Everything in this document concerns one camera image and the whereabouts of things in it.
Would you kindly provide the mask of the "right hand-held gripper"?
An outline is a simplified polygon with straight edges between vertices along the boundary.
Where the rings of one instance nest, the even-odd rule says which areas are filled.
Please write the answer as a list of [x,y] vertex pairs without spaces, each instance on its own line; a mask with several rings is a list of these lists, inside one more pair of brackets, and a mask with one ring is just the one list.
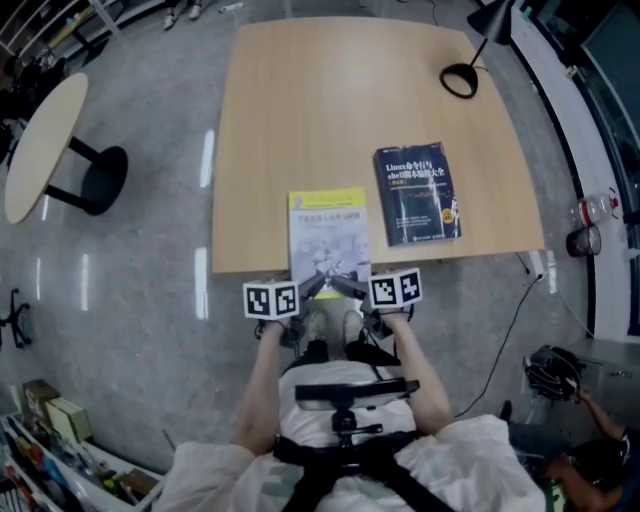
[[344,296],[365,296],[361,304],[364,327],[378,339],[392,335],[386,323],[389,314],[401,313],[410,321],[414,305],[423,300],[419,268],[372,275],[368,282],[351,275],[334,275],[331,286]]

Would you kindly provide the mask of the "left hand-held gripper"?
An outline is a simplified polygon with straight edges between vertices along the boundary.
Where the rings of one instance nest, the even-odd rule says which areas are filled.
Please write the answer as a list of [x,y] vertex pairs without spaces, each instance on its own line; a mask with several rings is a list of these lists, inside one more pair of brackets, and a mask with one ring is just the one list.
[[326,276],[323,272],[317,272],[301,284],[297,281],[244,283],[244,316],[257,321],[254,337],[260,339],[269,323],[288,320],[288,326],[280,338],[280,345],[285,348],[298,348],[304,333],[304,302],[314,299],[325,284]]

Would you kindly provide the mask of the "yellow white book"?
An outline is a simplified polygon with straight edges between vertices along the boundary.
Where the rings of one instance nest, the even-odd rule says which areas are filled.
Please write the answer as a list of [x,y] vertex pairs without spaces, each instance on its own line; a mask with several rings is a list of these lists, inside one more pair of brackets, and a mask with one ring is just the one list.
[[365,190],[361,187],[291,192],[289,263],[291,276],[303,283],[320,273],[318,299],[341,298],[335,276],[366,281],[371,275]]

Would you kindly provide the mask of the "thick dark blue book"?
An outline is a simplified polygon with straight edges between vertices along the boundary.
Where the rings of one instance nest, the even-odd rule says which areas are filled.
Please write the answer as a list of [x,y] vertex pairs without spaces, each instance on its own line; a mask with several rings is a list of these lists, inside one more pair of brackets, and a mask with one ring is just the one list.
[[458,201],[442,143],[381,148],[374,164],[391,246],[461,236]]

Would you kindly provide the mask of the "person's left forearm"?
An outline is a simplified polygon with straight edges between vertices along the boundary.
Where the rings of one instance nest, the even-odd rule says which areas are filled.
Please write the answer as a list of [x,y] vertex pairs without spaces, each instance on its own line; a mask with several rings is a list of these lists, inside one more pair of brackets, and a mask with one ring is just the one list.
[[272,450],[280,429],[280,338],[289,321],[267,324],[244,392],[232,443],[262,456]]

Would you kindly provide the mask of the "person's right forearm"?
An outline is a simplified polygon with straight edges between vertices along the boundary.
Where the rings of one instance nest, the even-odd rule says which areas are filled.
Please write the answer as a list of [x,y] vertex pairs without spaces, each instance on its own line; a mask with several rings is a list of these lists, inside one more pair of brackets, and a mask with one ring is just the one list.
[[425,356],[404,313],[384,316],[384,322],[393,332],[397,355],[406,380],[415,380],[419,389],[410,399],[410,407],[418,430],[424,435],[435,435],[453,422],[446,390],[434,367]]

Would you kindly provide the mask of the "person's left shoe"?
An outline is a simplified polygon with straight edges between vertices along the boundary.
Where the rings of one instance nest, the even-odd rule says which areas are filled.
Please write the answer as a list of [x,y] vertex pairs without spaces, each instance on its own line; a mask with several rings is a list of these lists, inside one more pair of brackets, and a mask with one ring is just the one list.
[[319,309],[309,313],[304,321],[309,342],[326,341],[329,334],[329,316],[325,310]]

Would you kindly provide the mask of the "black chest-mounted phone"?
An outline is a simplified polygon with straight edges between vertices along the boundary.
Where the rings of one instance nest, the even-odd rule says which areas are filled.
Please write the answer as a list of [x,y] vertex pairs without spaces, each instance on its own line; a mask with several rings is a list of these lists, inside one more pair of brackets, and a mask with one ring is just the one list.
[[407,399],[419,389],[417,380],[402,378],[355,384],[298,385],[295,401],[303,410],[372,409]]

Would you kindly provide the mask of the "wooden table white legs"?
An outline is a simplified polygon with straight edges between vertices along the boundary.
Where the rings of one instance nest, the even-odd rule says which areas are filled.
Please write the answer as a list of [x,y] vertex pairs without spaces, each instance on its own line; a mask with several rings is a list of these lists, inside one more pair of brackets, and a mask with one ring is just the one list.
[[[212,269],[289,266],[288,195],[361,187],[371,258],[417,262],[545,246],[532,178],[488,73],[471,99],[439,80],[474,47],[428,24],[316,17],[243,26],[227,74],[213,174]],[[376,150],[440,142],[462,235],[391,247],[374,172]]]

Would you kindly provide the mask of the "person's white shirt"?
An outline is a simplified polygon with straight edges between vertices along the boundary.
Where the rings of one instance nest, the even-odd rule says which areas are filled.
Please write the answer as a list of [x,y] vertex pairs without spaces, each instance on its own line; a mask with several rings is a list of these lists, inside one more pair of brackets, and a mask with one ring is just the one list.
[[[294,389],[304,384],[354,384],[388,377],[360,362],[331,361],[287,371],[280,379],[280,427],[294,442],[334,441],[331,414],[305,411]],[[396,456],[418,482],[457,512],[545,512],[543,492],[517,460],[506,423],[493,415],[454,422]],[[301,468],[235,445],[179,445],[155,512],[281,512]],[[317,512],[413,512],[392,490],[360,477],[338,480]]]

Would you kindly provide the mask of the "black white striped helmet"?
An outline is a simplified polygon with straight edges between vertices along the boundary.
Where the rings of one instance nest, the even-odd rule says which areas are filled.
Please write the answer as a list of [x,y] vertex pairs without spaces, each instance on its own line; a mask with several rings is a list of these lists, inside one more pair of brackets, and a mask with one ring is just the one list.
[[576,355],[563,348],[543,345],[524,358],[529,388],[552,401],[573,399],[582,379],[582,366]]

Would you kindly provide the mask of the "clear plastic water jug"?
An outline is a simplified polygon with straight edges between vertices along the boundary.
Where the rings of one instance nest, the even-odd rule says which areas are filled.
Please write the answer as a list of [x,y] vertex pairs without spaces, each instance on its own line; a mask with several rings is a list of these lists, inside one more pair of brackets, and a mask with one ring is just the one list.
[[592,194],[580,199],[569,209],[569,218],[574,230],[591,227],[602,222],[619,218],[617,192],[609,188],[606,192]]

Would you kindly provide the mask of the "white metal workbench rack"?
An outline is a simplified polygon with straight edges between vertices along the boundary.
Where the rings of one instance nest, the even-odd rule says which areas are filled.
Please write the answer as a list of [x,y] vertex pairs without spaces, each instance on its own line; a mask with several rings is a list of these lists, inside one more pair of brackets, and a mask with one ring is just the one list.
[[151,512],[165,476],[129,462],[89,441],[74,443],[36,436],[22,416],[0,416],[0,425],[18,445],[35,445],[45,462],[55,465],[64,482],[91,512]]

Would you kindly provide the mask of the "pale green cardboard box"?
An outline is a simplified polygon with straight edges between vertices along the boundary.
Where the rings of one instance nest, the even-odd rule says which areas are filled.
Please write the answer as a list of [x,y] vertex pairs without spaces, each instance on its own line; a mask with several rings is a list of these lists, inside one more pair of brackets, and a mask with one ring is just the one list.
[[58,397],[46,402],[51,427],[61,437],[73,443],[82,443],[92,436],[84,408]]

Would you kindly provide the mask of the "grey drawer cabinet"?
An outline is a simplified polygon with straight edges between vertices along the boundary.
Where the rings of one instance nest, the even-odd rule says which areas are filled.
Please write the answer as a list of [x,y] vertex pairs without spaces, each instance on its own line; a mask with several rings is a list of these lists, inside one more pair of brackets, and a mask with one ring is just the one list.
[[640,346],[584,338],[572,352],[582,367],[582,384],[611,419],[640,428]]

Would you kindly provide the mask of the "black office chair base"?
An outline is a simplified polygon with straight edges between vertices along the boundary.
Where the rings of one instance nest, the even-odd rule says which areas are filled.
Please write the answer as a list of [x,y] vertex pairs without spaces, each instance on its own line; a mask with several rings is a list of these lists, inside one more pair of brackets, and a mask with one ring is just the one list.
[[32,344],[32,339],[25,335],[20,327],[21,314],[23,312],[29,312],[31,306],[29,303],[19,303],[17,301],[16,297],[19,293],[20,290],[18,288],[13,288],[11,290],[9,313],[6,317],[0,316],[0,350],[2,349],[3,344],[2,329],[7,326],[11,328],[14,344],[17,349],[23,349],[26,345]]

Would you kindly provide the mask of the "black desk lamp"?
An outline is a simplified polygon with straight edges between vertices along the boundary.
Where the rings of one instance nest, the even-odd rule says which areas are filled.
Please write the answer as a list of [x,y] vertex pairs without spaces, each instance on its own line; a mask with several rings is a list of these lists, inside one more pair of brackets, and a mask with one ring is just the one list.
[[[508,46],[511,42],[512,8],[516,0],[493,0],[467,17],[469,26],[483,37],[475,55],[468,63],[456,63],[443,68],[439,81],[444,89],[460,99],[471,99],[476,95],[479,79],[476,61],[488,42]],[[454,90],[447,82],[449,77],[460,78],[468,87],[466,93]]]

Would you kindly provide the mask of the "oval table black base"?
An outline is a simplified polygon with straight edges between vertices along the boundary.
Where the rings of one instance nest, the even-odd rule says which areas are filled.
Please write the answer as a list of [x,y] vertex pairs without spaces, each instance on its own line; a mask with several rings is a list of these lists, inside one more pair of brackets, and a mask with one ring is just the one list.
[[[58,84],[28,122],[17,144],[4,192],[7,220],[23,222],[45,195],[91,216],[108,211],[118,199],[128,174],[128,156],[120,146],[97,151],[75,136],[89,80],[75,73]],[[87,160],[78,195],[50,184],[63,153],[71,150]]]

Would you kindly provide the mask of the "black chest harness mount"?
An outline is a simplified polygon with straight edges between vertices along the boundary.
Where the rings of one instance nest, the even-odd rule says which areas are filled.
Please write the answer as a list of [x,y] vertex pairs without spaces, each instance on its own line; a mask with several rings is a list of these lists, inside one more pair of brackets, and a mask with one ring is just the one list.
[[355,476],[383,484],[414,512],[455,512],[396,461],[397,453],[419,439],[418,431],[384,434],[380,424],[373,424],[352,430],[336,428],[334,433],[338,443],[320,448],[276,437],[274,457],[303,469],[282,512],[315,512],[338,480]]

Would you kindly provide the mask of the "large dark wall screen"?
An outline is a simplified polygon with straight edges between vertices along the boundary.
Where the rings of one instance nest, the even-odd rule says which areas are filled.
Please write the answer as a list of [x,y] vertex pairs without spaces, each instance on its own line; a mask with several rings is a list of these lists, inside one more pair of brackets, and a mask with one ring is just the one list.
[[640,0],[618,0],[581,44],[640,147]]

